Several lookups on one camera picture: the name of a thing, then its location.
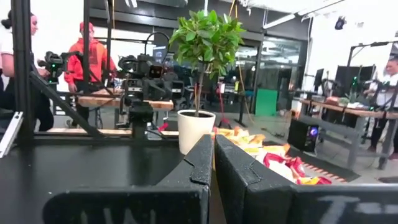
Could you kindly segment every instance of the potted plant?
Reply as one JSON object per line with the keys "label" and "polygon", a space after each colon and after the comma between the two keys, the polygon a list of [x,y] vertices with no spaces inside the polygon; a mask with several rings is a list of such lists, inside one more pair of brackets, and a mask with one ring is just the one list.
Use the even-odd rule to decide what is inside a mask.
{"label": "potted plant", "polygon": [[229,16],[217,16],[211,11],[207,16],[204,11],[190,11],[190,19],[180,17],[179,28],[170,38],[169,45],[178,44],[174,59],[181,64],[188,61],[192,70],[199,72],[195,110],[178,111],[179,144],[182,154],[187,154],[196,142],[204,135],[211,133],[216,116],[207,111],[200,111],[201,88],[203,77],[214,74],[225,75],[226,66],[233,63],[235,53],[242,44],[241,23]]}

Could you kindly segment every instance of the red hoodie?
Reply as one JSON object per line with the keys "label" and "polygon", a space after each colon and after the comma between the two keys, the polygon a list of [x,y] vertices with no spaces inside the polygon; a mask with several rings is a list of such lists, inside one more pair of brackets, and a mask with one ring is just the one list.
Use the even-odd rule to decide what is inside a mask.
{"label": "red hoodie", "polygon": [[[70,47],[69,52],[79,51],[83,53],[83,39],[80,38],[77,43],[73,44]],[[98,40],[92,40],[90,42],[90,55],[89,55],[89,63],[90,70],[94,73],[94,75],[101,80],[102,70],[106,68],[106,48],[103,44],[99,43]],[[116,67],[112,59],[110,59],[110,69],[111,71],[115,71]],[[72,56],[69,58],[68,62],[68,72],[64,74],[65,81],[70,84],[73,83],[74,80],[83,80],[83,67],[77,56]],[[93,77],[90,76],[91,82],[97,82]]]}

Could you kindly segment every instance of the wooden board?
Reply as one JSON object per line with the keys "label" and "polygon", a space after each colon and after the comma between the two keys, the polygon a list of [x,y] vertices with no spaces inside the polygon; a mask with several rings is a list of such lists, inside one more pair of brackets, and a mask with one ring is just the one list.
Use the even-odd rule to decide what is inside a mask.
{"label": "wooden board", "polygon": [[[111,92],[115,95],[120,95],[122,90],[115,90],[109,88]],[[109,95],[106,90],[96,91],[93,94],[96,95]],[[172,110],[174,107],[173,102],[170,101],[149,101],[146,100],[154,109]],[[79,97],[79,104],[83,106],[110,106],[114,108],[119,108],[120,98],[107,98],[107,97],[94,97],[94,96],[81,96]]]}
{"label": "wooden board", "polygon": [[[112,129],[99,129],[103,134],[112,135],[130,135],[131,130],[112,130]],[[70,133],[70,134],[85,134],[86,131],[82,128],[52,128],[47,132],[50,133]],[[166,136],[178,136],[178,131],[162,131],[163,135]]]}
{"label": "wooden board", "polygon": [[[382,111],[368,111],[368,110],[356,110],[356,109],[350,109],[350,108],[343,108],[342,106],[336,106],[336,105],[330,105],[326,103],[320,103],[317,101],[310,101],[310,100],[300,100],[301,103],[309,105],[310,103],[313,106],[321,106],[322,108],[329,109],[329,110],[334,110],[334,111],[340,111],[340,112],[345,112],[349,114],[353,114],[356,116],[362,116],[362,117],[367,117],[367,118],[382,118],[384,112]],[[386,114],[387,119],[398,119],[398,113],[392,113],[392,112],[387,112]]]}

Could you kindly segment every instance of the plant stem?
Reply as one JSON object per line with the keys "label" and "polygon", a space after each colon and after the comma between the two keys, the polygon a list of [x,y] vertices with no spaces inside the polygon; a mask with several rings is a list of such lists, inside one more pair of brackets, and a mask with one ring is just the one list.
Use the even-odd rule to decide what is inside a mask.
{"label": "plant stem", "polygon": [[197,95],[197,103],[196,103],[196,107],[195,107],[195,116],[199,117],[199,107],[200,107],[200,96],[201,96],[201,88],[203,85],[203,77],[205,76],[205,72],[206,72],[206,64],[203,63],[203,68],[202,71],[200,73],[199,76],[199,86],[198,86],[198,95]]}

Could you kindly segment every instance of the small tree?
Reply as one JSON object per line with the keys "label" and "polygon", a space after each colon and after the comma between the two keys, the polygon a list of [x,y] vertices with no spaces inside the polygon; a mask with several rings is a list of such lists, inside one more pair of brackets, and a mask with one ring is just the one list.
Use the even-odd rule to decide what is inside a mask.
{"label": "small tree", "polygon": [[173,33],[169,45],[174,42],[178,44],[174,59],[179,64],[183,60],[189,61],[192,69],[202,65],[195,102],[195,116],[199,117],[203,77],[205,74],[209,74],[210,78],[216,73],[226,74],[227,64],[235,61],[239,44],[243,44],[240,33],[245,30],[237,19],[226,15],[221,18],[214,10],[207,16],[204,11],[190,11],[190,16],[189,20],[184,17],[178,19],[180,27]]}

